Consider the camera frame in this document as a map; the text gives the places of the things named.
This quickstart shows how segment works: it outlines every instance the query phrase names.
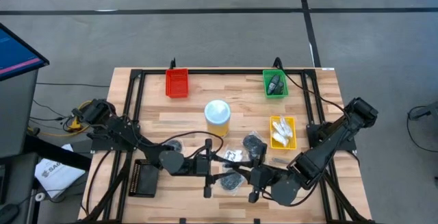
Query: plastic bag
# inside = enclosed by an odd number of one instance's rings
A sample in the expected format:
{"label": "plastic bag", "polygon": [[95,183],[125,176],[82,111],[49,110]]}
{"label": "plastic bag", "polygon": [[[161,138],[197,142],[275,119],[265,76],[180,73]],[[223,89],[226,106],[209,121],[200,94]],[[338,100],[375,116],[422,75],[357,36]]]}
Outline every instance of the plastic bag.
{"label": "plastic bag", "polygon": [[264,143],[263,138],[256,132],[250,132],[242,141],[248,152],[249,160],[254,160],[260,154],[260,147]]}
{"label": "plastic bag", "polygon": [[272,126],[275,128],[275,131],[271,133],[271,137],[286,147],[289,138],[293,137],[294,133],[289,124],[287,124],[285,117],[280,116],[280,122],[273,121]]}
{"label": "plastic bag", "polygon": [[[227,145],[227,147],[225,148],[225,152],[222,154],[222,157],[233,162],[248,160],[248,154],[245,148],[240,147],[239,145]],[[222,173],[228,173],[233,171],[233,169],[227,167],[227,164],[222,165]],[[244,181],[245,178],[236,172],[219,179],[222,189],[233,196],[237,194],[239,187],[243,184]]]}

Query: green basket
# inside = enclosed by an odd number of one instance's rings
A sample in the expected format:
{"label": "green basket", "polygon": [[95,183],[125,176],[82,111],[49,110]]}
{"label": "green basket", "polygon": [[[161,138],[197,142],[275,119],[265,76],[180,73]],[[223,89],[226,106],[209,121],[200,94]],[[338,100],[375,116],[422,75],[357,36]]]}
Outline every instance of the green basket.
{"label": "green basket", "polygon": [[[283,94],[281,95],[268,95],[269,82],[271,81],[272,77],[274,77],[274,75],[279,75],[280,81],[282,81],[285,84],[285,87],[283,89]],[[263,82],[265,84],[266,98],[283,98],[288,96],[289,91],[287,90],[286,76],[282,70],[263,70]]]}

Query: screen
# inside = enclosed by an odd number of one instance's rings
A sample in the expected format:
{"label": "screen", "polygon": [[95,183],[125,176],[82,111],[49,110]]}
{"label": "screen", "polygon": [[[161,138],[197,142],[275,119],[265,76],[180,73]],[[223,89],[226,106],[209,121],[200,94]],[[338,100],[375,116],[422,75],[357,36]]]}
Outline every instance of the screen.
{"label": "screen", "polygon": [[15,75],[40,64],[44,61],[0,29],[0,77]]}

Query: red basket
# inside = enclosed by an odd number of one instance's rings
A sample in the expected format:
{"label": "red basket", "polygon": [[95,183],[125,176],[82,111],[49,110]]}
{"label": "red basket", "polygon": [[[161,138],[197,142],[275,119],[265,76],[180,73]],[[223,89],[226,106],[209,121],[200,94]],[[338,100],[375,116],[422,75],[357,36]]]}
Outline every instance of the red basket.
{"label": "red basket", "polygon": [[187,97],[189,94],[189,70],[166,70],[166,96],[170,98]]}

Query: plastic basket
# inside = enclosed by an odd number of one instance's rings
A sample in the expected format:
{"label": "plastic basket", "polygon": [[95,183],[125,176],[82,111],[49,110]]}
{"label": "plastic basket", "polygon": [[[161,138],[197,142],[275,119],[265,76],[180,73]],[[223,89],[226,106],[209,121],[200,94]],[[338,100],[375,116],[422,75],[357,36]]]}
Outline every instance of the plastic basket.
{"label": "plastic basket", "polygon": [[[280,81],[282,81],[285,86],[283,88],[283,94],[281,95],[268,95],[268,86],[274,75],[280,75]],[[263,82],[265,84],[265,95],[266,98],[283,98],[288,96],[289,91],[287,90],[287,82],[285,73],[282,70],[263,70]]]}
{"label": "plastic basket", "polygon": [[295,119],[293,117],[285,117],[287,124],[292,128],[293,136],[289,138],[286,146],[272,137],[272,132],[275,131],[274,126],[272,125],[273,121],[280,123],[279,116],[271,116],[269,119],[269,129],[270,129],[270,137],[271,137],[271,148],[273,149],[296,149],[296,132],[295,132]]}
{"label": "plastic basket", "polygon": [[170,98],[187,97],[189,94],[189,70],[166,70],[166,96]]}

